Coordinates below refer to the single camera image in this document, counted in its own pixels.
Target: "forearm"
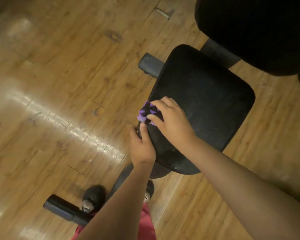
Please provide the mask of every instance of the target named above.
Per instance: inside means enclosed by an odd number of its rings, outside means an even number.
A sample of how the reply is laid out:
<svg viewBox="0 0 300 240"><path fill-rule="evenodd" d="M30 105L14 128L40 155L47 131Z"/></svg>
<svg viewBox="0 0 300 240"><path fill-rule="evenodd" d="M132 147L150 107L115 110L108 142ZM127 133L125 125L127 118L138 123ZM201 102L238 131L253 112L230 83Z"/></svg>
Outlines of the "forearm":
<svg viewBox="0 0 300 240"><path fill-rule="evenodd" d="M255 239L300 239L300 203L206 142L180 148Z"/></svg>
<svg viewBox="0 0 300 240"><path fill-rule="evenodd" d="M78 240L137 239L141 210L152 167L137 165L80 233Z"/></svg>

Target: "chair backrest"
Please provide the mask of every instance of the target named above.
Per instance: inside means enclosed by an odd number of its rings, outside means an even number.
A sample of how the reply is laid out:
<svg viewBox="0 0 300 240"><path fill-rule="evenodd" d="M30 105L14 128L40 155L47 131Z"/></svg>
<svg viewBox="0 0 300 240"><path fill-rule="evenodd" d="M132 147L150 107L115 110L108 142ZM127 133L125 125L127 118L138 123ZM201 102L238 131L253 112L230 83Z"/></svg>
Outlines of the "chair backrest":
<svg viewBox="0 0 300 240"><path fill-rule="evenodd" d="M209 38L276 76L300 73L300 0L197 0Z"/></svg>

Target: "person's left hand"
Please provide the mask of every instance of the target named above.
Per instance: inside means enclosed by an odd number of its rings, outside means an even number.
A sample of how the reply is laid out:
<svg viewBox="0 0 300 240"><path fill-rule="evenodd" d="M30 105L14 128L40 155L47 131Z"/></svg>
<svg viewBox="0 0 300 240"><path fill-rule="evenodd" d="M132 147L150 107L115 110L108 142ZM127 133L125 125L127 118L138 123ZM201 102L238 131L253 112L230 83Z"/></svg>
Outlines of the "person's left hand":
<svg viewBox="0 0 300 240"><path fill-rule="evenodd" d="M142 139L139 138L135 127L130 129L130 154L133 166L149 165L153 167L156 160L156 151L150 140L147 126L144 122L140 124L140 132Z"/></svg>

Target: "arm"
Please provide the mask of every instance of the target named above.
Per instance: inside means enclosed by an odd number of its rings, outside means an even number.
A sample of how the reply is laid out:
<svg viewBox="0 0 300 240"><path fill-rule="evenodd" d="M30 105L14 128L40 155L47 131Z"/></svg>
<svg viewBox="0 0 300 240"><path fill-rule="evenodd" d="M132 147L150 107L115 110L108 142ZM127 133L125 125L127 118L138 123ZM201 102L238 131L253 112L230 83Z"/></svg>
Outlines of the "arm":
<svg viewBox="0 0 300 240"><path fill-rule="evenodd" d="M255 240L300 239L300 203L196 137L171 99L153 101L164 122L149 115L163 135L207 177Z"/></svg>
<svg viewBox="0 0 300 240"><path fill-rule="evenodd" d="M156 159L144 123L140 131L142 140L134 128L130 130L132 172L80 233L78 240L137 239L146 187Z"/></svg>

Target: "red shorts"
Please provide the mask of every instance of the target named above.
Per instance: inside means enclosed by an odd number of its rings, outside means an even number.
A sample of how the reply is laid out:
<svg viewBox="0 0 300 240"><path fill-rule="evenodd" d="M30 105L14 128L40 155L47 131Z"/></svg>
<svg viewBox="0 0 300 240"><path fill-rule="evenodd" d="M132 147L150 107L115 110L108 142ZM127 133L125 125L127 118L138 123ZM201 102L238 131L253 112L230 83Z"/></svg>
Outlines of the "red shorts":
<svg viewBox="0 0 300 240"><path fill-rule="evenodd" d="M84 226L78 226L71 240L76 240ZM151 221L148 203L143 203L139 224L138 240L157 240L156 231Z"/></svg>

